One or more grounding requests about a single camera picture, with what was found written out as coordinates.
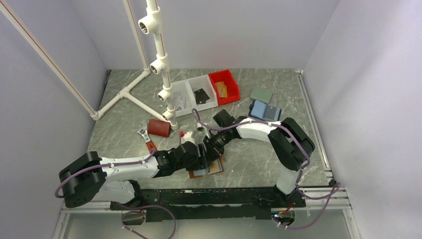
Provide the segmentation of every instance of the green block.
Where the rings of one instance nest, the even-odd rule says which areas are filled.
[[[272,95],[273,93],[271,91],[268,91],[259,87],[254,87],[250,98],[253,100],[258,100],[263,103],[269,104]]]

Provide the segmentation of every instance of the blue device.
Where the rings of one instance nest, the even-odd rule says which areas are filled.
[[[281,109],[277,106],[270,106],[266,103],[254,100],[249,106],[249,116],[265,120],[265,121],[278,121],[281,115]]]

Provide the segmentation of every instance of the small tool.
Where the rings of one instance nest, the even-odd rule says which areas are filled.
[[[151,141],[151,139],[149,138],[148,135],[148,124],[144,121],[140,122],[141,124],[141,129],[138,130],[138,134],[140,134],[144,139],[145,139],[145,143],[146,146],[148,147],[149,152],[152,152],[152,149],[154,149],[155,151],[157,151],[157,147],[155,147],[154,142]]]

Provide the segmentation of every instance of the white plastic tray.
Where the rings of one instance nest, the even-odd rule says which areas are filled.
[[[196,103],[194,91],[199,89],[203,89],[210,98],[205,104],[197,105]],[[186,108],[176,111],[176,117],[191,114],[192,108],[203,111],[218,106],[217,94],[215,93],[214,87],[212,87],[208,75],[172,82],[172,90],[173,93],[179,92],[185,97]]]

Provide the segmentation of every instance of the red plastic bin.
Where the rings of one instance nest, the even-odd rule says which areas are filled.
[[[217,101],[219,106],[240,100],[239,86],[234,80],[230,70],[227,69],[223,71],[209,73],[208,76],[211,80],[212,87],[214,87],[215,93],[217,94]],[[215,86],[217,82],[222,81],[227,86],[226,98],[220,98],[220,96],[218,95],[217,87]]]

